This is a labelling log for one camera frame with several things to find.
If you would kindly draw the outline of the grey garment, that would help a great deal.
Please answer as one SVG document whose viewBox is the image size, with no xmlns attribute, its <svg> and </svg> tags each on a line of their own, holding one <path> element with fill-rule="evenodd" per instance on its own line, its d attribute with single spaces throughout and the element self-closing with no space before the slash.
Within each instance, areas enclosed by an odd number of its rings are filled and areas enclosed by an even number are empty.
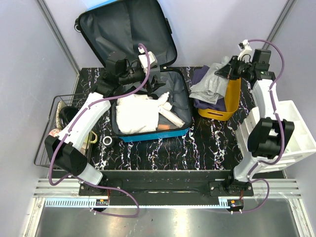
<svg viewBox="0 0 316 237">
<path fill-rule="evenodd" d="M 229 80 L 216 76 L 214 72 L 225 66 L 229 60 L 228 56 L 224 56 L 219 63 L 204 65 L 201 69 L 195 70 L 189 97 L 212 105 L 224 98 Z"/>
</svg>

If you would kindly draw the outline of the orange plastic basket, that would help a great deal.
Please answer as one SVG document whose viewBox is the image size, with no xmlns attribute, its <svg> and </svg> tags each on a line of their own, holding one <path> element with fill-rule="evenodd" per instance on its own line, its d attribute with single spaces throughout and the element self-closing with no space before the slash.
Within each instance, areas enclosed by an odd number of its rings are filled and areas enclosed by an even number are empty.
<svg viewBox="0 0 316 237">
<path fill-rule="evenodd" d="M 226 95 L 220 99 L 221 109 L 198 109 L 198 114 L 204 118 L 228 121 L 238 110 L 241 93 L 241 78 L 230 80 Z"/>
</svg>

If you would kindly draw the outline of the purple garment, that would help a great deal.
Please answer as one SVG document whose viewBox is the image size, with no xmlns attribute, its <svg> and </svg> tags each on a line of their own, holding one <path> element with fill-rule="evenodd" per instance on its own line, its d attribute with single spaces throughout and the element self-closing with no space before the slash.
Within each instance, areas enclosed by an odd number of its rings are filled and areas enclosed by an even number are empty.
<svg viewBox="0 0 316 237">
<path fill-rule="evenodd" d="M 228 86 L 228 80 L 214 74 L 217 66 L 204 65 L 196 69 L 190 87 L 190 98 L 194 99 L 194 106 L 199 109 L 213 109 L 226 111 L 224 97 Z"/>
</svg>

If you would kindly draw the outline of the white towel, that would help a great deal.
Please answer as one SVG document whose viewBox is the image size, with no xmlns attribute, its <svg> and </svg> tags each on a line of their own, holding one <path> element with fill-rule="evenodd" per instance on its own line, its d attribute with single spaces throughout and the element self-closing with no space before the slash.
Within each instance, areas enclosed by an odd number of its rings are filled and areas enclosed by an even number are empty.
<svg viewBox="0 0 316 237">
<path fill-rule="evenodd" d="M 156 131 L 158 100 L 147 95 L 132 94 L 117 100 L 116 122 L 123 134 Z"/>
</svg>

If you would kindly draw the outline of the blue fish-print suitcase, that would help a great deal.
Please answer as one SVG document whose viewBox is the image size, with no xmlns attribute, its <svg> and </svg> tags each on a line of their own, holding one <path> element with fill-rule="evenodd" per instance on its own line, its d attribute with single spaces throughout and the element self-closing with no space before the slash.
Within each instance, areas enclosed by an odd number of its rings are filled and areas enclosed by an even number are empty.
<svg viewBox="0 0 316 237">
<path fill-rule="evenodd" d="M 78 145 L 109 111 L 113 136 L 136 142 L 183 136 L 192 124 L 177 50 L 156 0 L 116 0 L 82 13 L 76 29 L 104 66 L 61 138 Z"/>
</svg>

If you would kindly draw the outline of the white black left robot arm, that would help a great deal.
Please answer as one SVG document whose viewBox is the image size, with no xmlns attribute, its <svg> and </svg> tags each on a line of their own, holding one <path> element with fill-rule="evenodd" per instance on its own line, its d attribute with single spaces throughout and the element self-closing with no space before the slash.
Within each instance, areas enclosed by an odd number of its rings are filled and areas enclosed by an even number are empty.
<svg viewBox="0 0 316 237">
<path fill-rule="evenodd" d="M 138 58 L 141 63 L 141 71 L 145 73 L 141 78 L 142 83 L 140 86 L 129 93 L 106 98 L 98 92 L 90 93 L 83 107 L 70 123 L 56 137 L 52 135 L 46 137 L 44 144 L 50 158 L 48 172 L 50 185 L 56 186 L 69 175 L 73 175 L 83 182 L 90 183 L 89 189 L 97 196 L 102 195 L 106 191 L 107 184 L 101 180 L 103 175 L 88 163 L 87 158 L 79 150 L 98 119 L 111 108 L 111 100 L 130 96 L 140 91 L 145 83 L 148 82 L 151 70 L 153 66 L 158 64 L 158 61 L 151 51 L 144 51 Z M 57 182 L 52 181 L 54 165 L 68 172 Z"/>
</svg>

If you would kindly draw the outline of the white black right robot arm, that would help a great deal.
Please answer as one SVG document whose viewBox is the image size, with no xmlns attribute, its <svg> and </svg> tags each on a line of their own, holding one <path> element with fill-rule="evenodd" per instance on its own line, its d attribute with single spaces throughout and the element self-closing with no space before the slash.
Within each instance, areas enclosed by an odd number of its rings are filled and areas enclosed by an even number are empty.
<svg viewBox="0 0 316 237">
<path fill-rule="evenodd" d="M 247 190 L 253 174 L 278 163 L 294 132 L 294 123 L 281 119 L 277 112 L 277 78 L 269 70 L 270 57 L 270 50 L 245 48 L 215 72 L 229 80 L 247 80 L 260 115 L 248 136 L 242 161 L 222 183 L 223 190 L 231 196 Z"/>
</svg>

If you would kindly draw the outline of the white pink-tipped bottle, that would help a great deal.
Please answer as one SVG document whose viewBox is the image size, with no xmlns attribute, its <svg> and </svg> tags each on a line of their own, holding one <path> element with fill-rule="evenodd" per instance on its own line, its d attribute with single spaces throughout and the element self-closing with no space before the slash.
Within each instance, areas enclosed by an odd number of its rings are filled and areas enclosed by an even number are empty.
<svg viewBox="0 0 316 237">
<path fill-rule="evenodd" d="M 169 92 L 166 92 L 166 93 L 162 94 L 162 95 L 158 98 L 158 105 L 159 105 L 159 106 L 164 105 L 164 104 L 168 101 L 168 98 L 169 98 Z"/>
</svg>

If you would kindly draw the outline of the white cosmetic tube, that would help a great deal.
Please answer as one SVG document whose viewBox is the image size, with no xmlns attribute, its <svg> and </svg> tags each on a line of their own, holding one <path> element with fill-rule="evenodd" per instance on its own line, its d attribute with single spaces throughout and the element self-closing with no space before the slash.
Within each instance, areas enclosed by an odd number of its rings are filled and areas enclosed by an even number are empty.
<svg viewBox="0 0 316 237">
<path fill-rule="evenodd" d="M 159 107 L 158 112 L 170 122 L 172 122 L 176 127 L 182 127 L 185 124 L 185 122 L 177 117 L 174 113 L 164 109 L 163 107 Z"/>
</svg>

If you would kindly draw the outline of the brown small tube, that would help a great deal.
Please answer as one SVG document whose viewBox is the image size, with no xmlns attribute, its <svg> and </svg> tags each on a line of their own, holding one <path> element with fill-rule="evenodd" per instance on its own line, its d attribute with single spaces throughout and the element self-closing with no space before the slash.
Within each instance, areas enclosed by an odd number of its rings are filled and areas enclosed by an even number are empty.
<svg viewBox="0 0 316 237">
<path fill-rule="evenodd" d="M 159 124 L 157 130 L 170 130 L 170 125 L 167 124 Z"/>
</svg>

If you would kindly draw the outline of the pale yellow mug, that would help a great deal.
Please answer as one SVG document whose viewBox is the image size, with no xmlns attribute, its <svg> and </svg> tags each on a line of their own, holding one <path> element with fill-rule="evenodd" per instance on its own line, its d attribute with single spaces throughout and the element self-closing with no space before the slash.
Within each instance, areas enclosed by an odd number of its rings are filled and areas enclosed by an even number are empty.
<svg viewBox="0 0 316 237">
<path fill-rule="evenodd" d="M 95 144 L 98 141 L 98 135 L 94 131 L 90 131 L 87 137 L 85 138 L 82 149 L 88 149 L 91 144 Z"/>
</svg>

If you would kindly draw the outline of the black bowl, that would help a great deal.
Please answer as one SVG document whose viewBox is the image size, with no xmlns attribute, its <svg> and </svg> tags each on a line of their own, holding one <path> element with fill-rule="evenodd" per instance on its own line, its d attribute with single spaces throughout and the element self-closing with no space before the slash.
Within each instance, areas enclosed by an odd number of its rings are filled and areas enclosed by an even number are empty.
<svg viewBox="0 0 316 237">
<path fill-rule="evenodd" d="M 76 116 L 79 109 L 72 106 L 65 106 L 60 110 L 59 113 L 59 122 L 62 128 L 65 128 L 71 120 Z"/>
</svg>

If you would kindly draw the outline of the pink patterned cup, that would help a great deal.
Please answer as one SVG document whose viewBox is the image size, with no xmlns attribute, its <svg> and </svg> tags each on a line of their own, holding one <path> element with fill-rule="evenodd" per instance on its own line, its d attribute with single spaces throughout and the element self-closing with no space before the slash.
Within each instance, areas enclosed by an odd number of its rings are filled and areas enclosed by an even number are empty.
<svg viewBox="0 0 316 237">
<path fill-rule="evenodd" d="M 54 128 L 49 132 L 49 135 L 52 137 L 56 137 L 58 136 L 58 134 L 61 132 L 62 130 L 59 128 Z"/>
</svg>

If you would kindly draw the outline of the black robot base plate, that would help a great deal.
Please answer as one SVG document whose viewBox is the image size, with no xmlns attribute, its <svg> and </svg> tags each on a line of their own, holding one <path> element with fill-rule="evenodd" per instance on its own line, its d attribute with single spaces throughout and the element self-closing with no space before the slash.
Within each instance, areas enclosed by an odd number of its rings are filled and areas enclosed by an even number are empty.
<svg viewBox="0 0 316 237">
<path fill-rule="evenodd" d="M 122 191 L 132 194 L 180 194 L 193 193 L 206 197 L 232 197 L 254 195 L 253 184 L 235 185 L 228 188 L 228 179 L 232 178 L 230 170 L 224 171 L 149 171 L 149 170 L 106 170 L 103 179 L 96 188 L 88 184 L 79 185 L 80 196 L 112 197 L 122 196 Z"/>
</svg>

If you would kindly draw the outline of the aluminium frame rail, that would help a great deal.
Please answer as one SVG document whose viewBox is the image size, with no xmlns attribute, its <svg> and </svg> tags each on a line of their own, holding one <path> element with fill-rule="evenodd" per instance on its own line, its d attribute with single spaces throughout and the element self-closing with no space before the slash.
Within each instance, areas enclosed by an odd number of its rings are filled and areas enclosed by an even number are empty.
<svg viewBox="0 0 316 237">
<path fill-rule="evenodd" d="M 36 186 L 25 237 L 313 237 L 293 179 L 254 183 L 252 197 L 200 194 L 80 196 L 83 182 Z"/>
</svg>

